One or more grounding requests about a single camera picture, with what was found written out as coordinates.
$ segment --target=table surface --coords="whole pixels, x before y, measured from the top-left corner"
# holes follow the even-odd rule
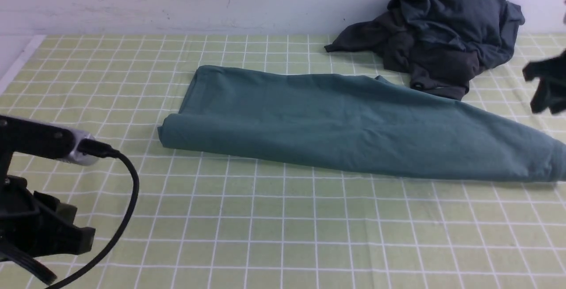
[[[168,150],[156,128],[200,65],[271,73],[380,74],[372,53],[324,52],[329,35],[52,35],[0,96],[0,113],[91,132],[141,178],[135,216],[81,289],[554,289],[566,281],[566,186],[476,184],[344,173]],[[566,118],[530,113],[522,67],[566,35],[520,35],[513,59],[471,81],[465,102],[566,142]],[[121,163],[18,154],[11,173],[79,208],[91,253],[41,259],[63,278],[114,233],[131,189]],[[0,287],[43,288],[12,263]]]

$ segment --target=black clamp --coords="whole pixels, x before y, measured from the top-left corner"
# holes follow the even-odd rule
[[[31,194],[25,178],[9,176],[12,154],[0,154],[0,262],[13,261],[50,285],[57,276],[35,258],[87,253],[95,229],[73,225],[75,206],[47,194]]]

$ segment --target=folded cloth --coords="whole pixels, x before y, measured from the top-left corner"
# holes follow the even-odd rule
[[[382,77],[276,75],[202,66],[166,148],[392,176],[513,182],[566,178],[543,132]]]
[[[347,27],[326,51],[376,52],[410,86],[461,100],[469,80],[513,57],[521,7],[506,0],[391,0],[373,21]]]

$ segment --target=teal fabric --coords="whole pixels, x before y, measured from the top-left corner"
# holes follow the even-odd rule
[[[543,132],[382,77],[199,67],[166,148],[392,176],[554,182],[566,146]]]

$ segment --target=grid mat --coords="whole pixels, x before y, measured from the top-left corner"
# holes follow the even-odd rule
[[[135,216],[75,289],[558,289],[566,283],[566,186],[475,184],[343,173],[168,150],[156,127],[199,65],[271,73],[383,75],[371,53],[324,53],[329,35],[53,35],[8,89],[0,113],[91,132],[141,178]],[[530,113],[529,60],[566,35],[520,35],[515,57],[471,82],[464,101],[566,142],[566,118]],[[79,208],[91,253],[41,259],[63,278],[114,233],[129,200],[118,161],[83,168],[16,155],[11,173]],[[12,263],[1,288],[43,288]]]

